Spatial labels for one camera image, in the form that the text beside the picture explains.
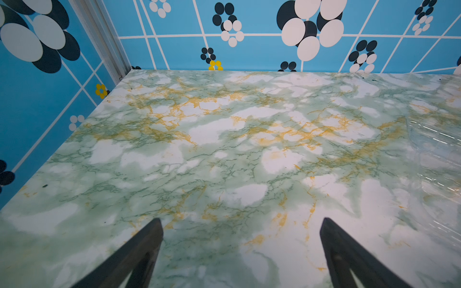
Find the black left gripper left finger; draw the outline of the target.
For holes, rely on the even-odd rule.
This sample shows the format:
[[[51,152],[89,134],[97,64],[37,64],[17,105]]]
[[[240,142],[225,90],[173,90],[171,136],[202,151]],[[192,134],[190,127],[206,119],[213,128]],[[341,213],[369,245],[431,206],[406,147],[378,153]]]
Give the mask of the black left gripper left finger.
[[[118,288],[127,280],[127,288],[147,288],[162,241],[162,223],[155,218],[73,287]]]

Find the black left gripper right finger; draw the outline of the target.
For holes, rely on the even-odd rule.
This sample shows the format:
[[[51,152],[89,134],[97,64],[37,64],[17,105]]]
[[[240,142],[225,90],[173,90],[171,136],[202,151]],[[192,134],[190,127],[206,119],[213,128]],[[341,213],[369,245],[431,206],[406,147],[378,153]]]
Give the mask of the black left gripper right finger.
[[[320,238],[335,288],[408,288],[410,285],[383,265],[331,218],[324,218]]]

